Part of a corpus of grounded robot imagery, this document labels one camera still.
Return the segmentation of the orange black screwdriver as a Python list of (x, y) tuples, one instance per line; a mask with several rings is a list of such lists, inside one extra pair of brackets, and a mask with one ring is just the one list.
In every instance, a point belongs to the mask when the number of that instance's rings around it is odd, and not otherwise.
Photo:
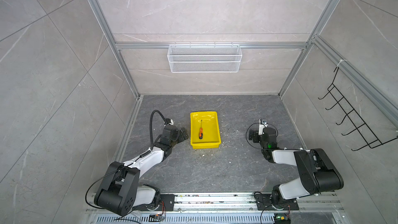
[(201, 120), (201, 126), (200, 126), (200, 131), (199, 131), (199, 139), (202, 140), (204, 137), (203, 133), (203, 120)]

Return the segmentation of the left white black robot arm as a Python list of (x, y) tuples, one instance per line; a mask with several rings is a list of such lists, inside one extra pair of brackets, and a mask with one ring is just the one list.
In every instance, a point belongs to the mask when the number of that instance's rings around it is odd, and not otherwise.
[(140, 178), (166, 160), (175, 145), (188, 139), (185, 128), (168, 124), (147, 151), (126, 162), (111, 163), (100, 180), (94, 204), (119, 216), (127, 215), (134, 207), (157, 209), (161, 202), (160, 190), (149, 185), (140, 186)]

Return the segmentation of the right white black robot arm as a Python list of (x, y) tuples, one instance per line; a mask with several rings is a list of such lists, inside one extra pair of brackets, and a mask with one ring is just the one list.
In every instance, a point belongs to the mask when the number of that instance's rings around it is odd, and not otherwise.
[(264, 194), (255, 192), (254, 197), (258, 203), (265, 205), (265, 208), (283, 210), (290, 207), (297, 198), (344, 187), (341, 174), (323, 149), (281, 149), (278, 147), (277, 136), (275, 128), (260, 123), (258, 130), (248, 130), (247, 141), (260, 144), (259, 149), (269, 163), (296, 167), (298, 178), (274, 186), (268, 203), (265, 202)]

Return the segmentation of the yellow plastic bin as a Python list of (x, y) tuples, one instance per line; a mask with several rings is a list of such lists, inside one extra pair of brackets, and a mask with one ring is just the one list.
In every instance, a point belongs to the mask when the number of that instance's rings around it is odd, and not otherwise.
[[(202, 140), (199, 139), (201, 120), (203, 120), (204, 133)], [(221, 136), (217, 112), (192, 112), (190, 123), (190, 144), (193, 149), (213, 149), (220, 146)]]

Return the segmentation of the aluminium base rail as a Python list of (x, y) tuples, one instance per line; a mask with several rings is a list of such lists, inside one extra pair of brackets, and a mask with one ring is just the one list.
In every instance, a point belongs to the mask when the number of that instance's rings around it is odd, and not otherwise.
[(81, 224), (349, 224), (333, 192), (271, 206), (269, 193), (167, 192), (155, 211), (138, 207), (120, 217), (88, 208)]

